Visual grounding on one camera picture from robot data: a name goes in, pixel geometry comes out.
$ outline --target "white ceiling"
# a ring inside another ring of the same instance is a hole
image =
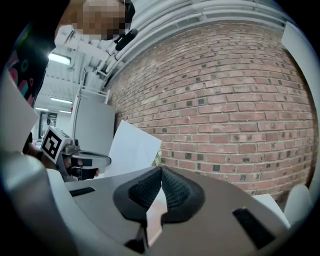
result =
[[[293,21],[272,0],[133,0],[136,13],[131,28],[138,36],[122,51],[113,41],[90,39],[73,32],[71,26],[59,29],[54,53],[71,58],[69,66],[50,61],[35,107],[52,111],[70,110],[70,105],[50,100],[74,101],[83,84],[85,90],[100,93],[123,67],[139,53],[165,37],[219,20],[248,20],[283,28]]]

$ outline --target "ceiling light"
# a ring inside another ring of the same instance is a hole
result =
[[[63,110],[59,110],[61,113],[68,113],[68,114],[71,114],[71,112],[69,111],[63,111]]]
[[[41,108],[41,107],[36,107],[35,109],[36,109],[36,110],[42,110],[42,111],[49,111],[49,109]]]
[[[55,53],[50,53],[48,57],[49,57],[49,60],[51,61],[59,62],[65,65],[70,65],[70,62],[71,62],[71,59],[69,57],[65,57]]]
[[[59,99],[59,98],[51,98],[51,100],[54,101],[54,102],[63,102],[63,103],[72,104],[72,101]]]

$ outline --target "black mesh pad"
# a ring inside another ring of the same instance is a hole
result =
[[[203,189],[196,182],[167,167],[155,167],[119,186],[113,194],[114,204],[126,219],[147,227],[146,212],[161,186],[168,209],[161,217],[162,224],[188,221],[204,204]]]
[[[165,169],[162,170],[162,189],[165,194],[168,211],[182,205],[190,195],[188,186]]]
[[[138,181],[129,189],[129,198],[145,209],[149,209],[161,188],[161,171]]]

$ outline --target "person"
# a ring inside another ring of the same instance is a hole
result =
[[[53,126],[54,124],[52,123],[51,119],[48,117],[46,119],[46,123],[43,124],[43,127],[42,127],[42,136],[44,137],[47,133],[47,130],[49,128],[49,126]]]
[[[61,26],[72,25],[78,33],[111,40],[123,34],[134,14],[135,8],[130,0],[61,0],[50,5],[45,16],[32,17],[16,40],[6,64],[29,105],[32,108],[35,105],[49,62],[48,55],[56,47],[55,37]],[[46,168],[56,169],[55,164],[32,144],[31,133],[22,152],[37,157]],[[66,168],[71,166],[69,158],[64,163]]]

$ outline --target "white panel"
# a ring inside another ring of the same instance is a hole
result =
[[[116,109],[81,98],[75,117],[75,139],[82,150],[108,155],[114,138]]]
[[[315,98],[317,119],[320,120],[320,61],[319,58],[305,35],[294,25],[287,22],[281,42],[293,56],[299,65],[311,91]],[[309,188],[310,196],[313,202],[316,202],[320,193],[320,163],[317,161],[314,176]]]
[[[62,130],[65,134],[71,137],[71,114],[59,112],[56,117],[55,127]]]

